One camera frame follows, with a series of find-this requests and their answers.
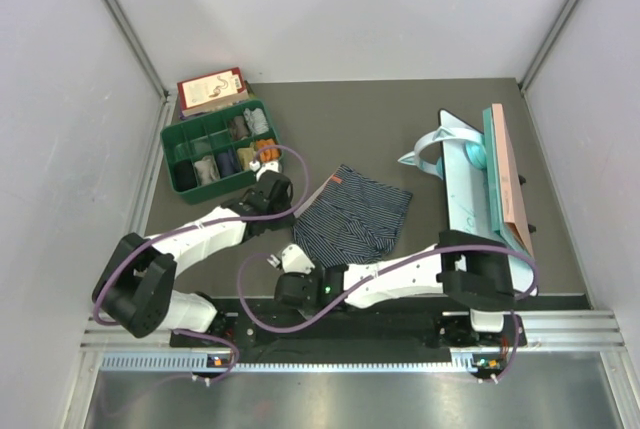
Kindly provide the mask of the striped blue boxer shorts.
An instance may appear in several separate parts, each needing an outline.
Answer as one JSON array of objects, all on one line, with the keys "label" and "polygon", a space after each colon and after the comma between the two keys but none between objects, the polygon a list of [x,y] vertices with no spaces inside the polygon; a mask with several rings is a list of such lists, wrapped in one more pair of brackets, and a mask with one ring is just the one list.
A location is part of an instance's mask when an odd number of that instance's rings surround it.
[{"label": "striped blue boxer shorts", "polygon": [[325,267],[380,261],[399,240],[412,193],[341,165],[296,217],[293,241]]}]

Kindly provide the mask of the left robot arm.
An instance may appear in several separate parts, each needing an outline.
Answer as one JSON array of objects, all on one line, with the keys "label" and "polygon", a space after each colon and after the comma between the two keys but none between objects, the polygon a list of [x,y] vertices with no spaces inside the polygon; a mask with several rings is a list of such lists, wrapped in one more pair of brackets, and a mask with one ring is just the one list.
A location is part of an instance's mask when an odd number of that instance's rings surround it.
[{"label": "left robot arm", "polygon": [[292,226],[292,192],[288,177],[266,170],[243,196],[196,221],[165,234],[122,237],[93,289],[94,309],[136,338],[186,330],[205,345],[220,343],[227,323],[212,300],[175,290],[175,280],[217,252]]}]

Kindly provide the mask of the black underwear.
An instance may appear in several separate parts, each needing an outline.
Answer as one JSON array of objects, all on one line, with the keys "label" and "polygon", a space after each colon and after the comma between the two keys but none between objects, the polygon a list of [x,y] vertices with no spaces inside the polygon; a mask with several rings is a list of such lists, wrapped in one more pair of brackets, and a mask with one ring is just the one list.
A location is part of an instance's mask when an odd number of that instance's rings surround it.
[{"label": "black underwear", "polygon": [[198,186],[198,178],[190,160],[176,162],[173,166],[172,174],[177,192],[189,191]]}]

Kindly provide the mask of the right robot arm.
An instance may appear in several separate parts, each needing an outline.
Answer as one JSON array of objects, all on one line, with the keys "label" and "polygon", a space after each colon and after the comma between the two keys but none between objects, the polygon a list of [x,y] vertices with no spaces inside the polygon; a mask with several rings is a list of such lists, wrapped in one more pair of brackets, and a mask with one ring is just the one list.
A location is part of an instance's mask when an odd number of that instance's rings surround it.
[{"label": "right robot arm", "polygon": [[378,303],[422,295],[445,295],[466,307],[466,329],[487,345],[504,329],[503,313],[516,299],[537,290],[534,258],[494,239],[458,230],[412,255],[388,261],[325,267],[291,244],[280,258],[274,299],[307,313],[367,309]]}]

